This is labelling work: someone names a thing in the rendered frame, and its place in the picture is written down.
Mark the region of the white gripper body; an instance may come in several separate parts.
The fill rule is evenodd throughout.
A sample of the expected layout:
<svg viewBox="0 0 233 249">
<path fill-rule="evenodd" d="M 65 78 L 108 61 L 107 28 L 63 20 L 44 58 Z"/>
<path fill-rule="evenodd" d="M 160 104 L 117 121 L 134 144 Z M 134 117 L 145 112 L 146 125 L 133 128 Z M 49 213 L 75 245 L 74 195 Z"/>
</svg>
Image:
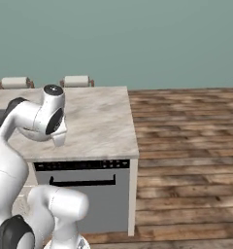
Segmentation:
<svg viewBox="0 0 233 249">
<path fill-rule="evenodd" d="M 55 147 L 63 146 L 66 139 L 67 127 L 65 124 L 61 125 L 59 129 L 51 135 Z"/>
</svg>

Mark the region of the white island counter cabinet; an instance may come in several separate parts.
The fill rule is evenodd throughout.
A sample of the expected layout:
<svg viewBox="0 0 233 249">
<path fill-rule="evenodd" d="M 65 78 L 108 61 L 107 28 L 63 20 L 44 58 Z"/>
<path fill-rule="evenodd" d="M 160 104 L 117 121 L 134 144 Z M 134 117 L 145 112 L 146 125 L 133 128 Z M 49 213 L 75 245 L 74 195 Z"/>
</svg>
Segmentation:
<svg viewBox="0 0 233 249">
<path fill-rule="evenodd" d="M 129 236 L 133 236 L 135 233 L 137 178 L 138 178 L 138 161 L 131 160 L 130 174 L 129 174 L 129 211 L 128 211 Z"/>
</svg>

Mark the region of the white cushioned wooden stool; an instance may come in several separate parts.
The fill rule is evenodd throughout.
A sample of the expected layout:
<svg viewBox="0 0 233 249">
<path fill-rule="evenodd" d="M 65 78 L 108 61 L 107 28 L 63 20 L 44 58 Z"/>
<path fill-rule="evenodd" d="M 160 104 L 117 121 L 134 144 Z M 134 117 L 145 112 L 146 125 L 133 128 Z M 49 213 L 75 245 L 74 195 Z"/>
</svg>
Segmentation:
<svg viewBox="0 0 233 249">
<path fill-rule="evenodd" d="M 60 81 L 60 85 L 63 88 L 87 88 L 94 87 L 94 81 L 87 75 L 65 76 Z"/>
<path fill-rule="evenodd" d="M 0 89 L 34 89 L 28 77 L 5 77 L 0 81 Z"/>
</svg>

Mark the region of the grey dishwasher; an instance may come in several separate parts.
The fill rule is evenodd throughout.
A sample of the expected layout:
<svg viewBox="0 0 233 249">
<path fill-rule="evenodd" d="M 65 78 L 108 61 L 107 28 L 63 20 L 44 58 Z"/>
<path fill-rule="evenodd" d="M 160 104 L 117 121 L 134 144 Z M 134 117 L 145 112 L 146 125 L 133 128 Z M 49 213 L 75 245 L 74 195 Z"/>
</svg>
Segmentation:
<svg viewBox="0 0 233 249">
<path fill-rule="evenodd" d="M 86 217 L 80 232 L 128 230 L 130 160 L 34 162 L 37 182 L 80 191 L 87 195 Z"/>
</svg>

